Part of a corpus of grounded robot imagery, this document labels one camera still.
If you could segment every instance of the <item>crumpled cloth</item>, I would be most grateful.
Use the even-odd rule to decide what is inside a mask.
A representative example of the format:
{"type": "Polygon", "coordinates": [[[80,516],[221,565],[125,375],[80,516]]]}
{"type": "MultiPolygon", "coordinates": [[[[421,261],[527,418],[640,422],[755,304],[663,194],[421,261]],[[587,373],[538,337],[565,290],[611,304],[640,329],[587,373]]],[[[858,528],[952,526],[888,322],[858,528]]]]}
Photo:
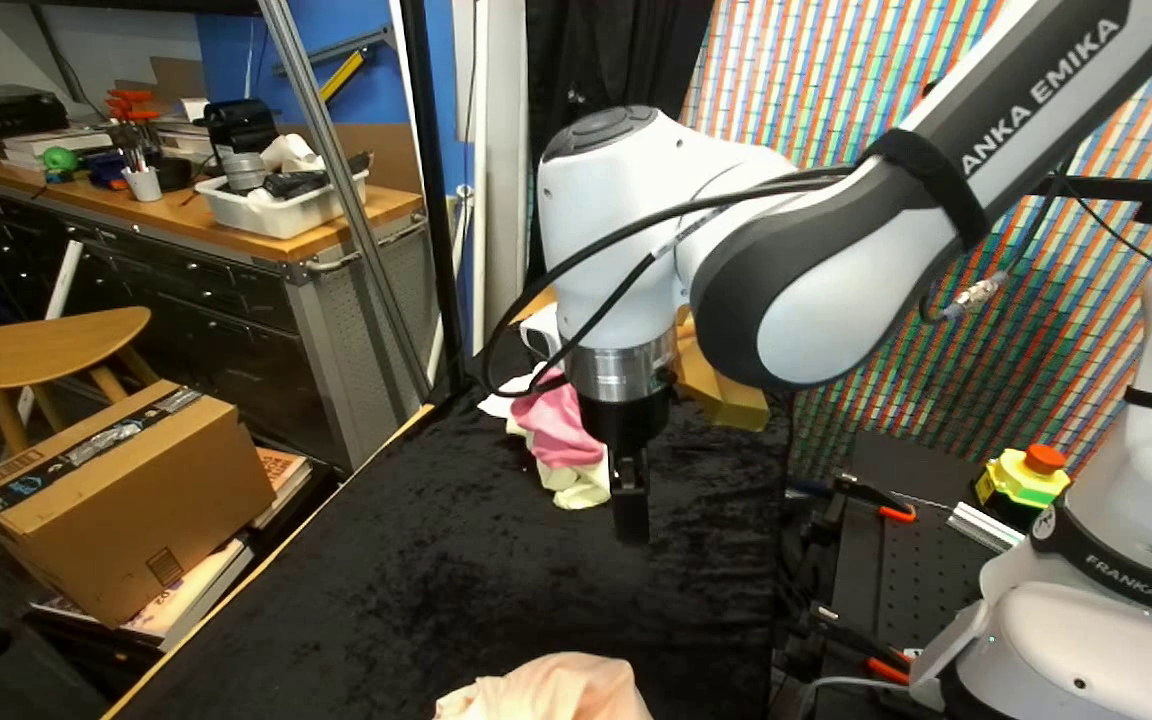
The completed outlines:
{"type": "Polygon", "coordinates": [[[527,435],[538,487],[552,492],[554,509],[580,514],[607,504],[607,447],[584,431],[573,386],[521,398],[511,423],[527,435]]]}
{"type": "Polygon", "coordinates": [[[650,720],[633,664],[552,651],[437,701],[437,720],[650,720]]]}

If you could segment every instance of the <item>metal cabinet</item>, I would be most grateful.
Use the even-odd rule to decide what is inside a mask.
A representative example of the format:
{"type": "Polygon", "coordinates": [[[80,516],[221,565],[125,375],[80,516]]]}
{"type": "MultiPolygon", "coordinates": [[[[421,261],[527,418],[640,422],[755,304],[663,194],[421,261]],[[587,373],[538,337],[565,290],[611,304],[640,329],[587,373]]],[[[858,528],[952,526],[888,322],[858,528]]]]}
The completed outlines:
{"type": "MultiPolygon", "coordinates": [[[[425,225],[402,217],[377,236],[402,322],[427,354],[437,292],[425,225]]],[[[266,265],[0,196],[0,286],[22,317],[43,317],[66,242],[85,246],[66,314],[148,304],[148,365],[230,399],[261,442],[350,473],[402,422],[366,290],[347,265],[266,265]]]]}

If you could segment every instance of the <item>beige cloth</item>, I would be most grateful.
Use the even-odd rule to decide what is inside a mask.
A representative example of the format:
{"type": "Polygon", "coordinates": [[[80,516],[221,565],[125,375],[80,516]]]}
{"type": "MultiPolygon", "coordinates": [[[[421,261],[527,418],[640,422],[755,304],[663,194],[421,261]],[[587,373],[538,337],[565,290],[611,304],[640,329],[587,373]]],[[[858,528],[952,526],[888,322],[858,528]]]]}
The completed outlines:
{"type": "Polygon", "coordinates": [[[623,661],[554,651],[441,695],[437,720],[650,720],[650,712],[623,661]]]}

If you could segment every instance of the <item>wooden stool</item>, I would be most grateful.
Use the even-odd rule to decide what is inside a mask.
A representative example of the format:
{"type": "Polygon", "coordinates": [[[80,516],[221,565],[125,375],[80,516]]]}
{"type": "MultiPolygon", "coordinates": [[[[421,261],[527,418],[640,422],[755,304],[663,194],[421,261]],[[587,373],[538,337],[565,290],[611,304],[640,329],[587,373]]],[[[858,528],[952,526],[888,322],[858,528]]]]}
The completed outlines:
{"type": "Polygon", "coordinates": [[[108,360],[120,355],[128,373],[151,386],[151,369],[130,354],[142,333],[148,308],[111,308],[59,322],[0,324],[0,431],[6,454],[27,447],[22,422],[6,391],[30,391],[51,431],[65,429],[59,410],[49,387],[65,375],[93,375],[108,405],[125,399],[125,386],[111,375],[108,360]]]}

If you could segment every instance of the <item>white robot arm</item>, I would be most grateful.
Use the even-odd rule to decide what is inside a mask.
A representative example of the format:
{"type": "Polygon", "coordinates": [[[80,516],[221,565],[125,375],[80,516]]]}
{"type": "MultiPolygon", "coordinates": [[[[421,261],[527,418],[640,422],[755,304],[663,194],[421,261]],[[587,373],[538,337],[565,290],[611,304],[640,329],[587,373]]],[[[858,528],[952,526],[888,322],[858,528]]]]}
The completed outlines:
{"type": "MultiPolygon", "coordinates": [[[[863,365],[939,261],[972,249],[1146,76],[1152,0],[1011,4],[863,166],[797,196],[769,196],[791,172],[777,154],[697,137],[661,114],[573,126],[538,161],[548,265],[676,208],[663,211],[671,225],[644,225],[554,281],[558,333],[576,345],[567,381],[584,412],[602,418],[611,470],[650,435],[679,302],[725,375],[765,387],[835,381],[863,365]],[[752,199],[704,205],[744,189],[752,199]],[[661,265],[602,308],[644,256],[661,265]]],[[[1022,546],[984,571],[984,600],[928,643],[915,695],[935,710],[935,676],[954,664],[984,703],[1019,716],[1152,712],[1139,703],[1152,693],[1121,693],[1144,668],[1135,649],[1152,649],[1152,514],[1139,509],[1152,509],[1152,341],[1123,418],[1058,500],[1051,554],[1022,546]],[[1022,630],[1038,609],[1073,621],[1073,643],[1087,634],[1123,643],[1063,651],[1051,621],[1022,630]]]]}

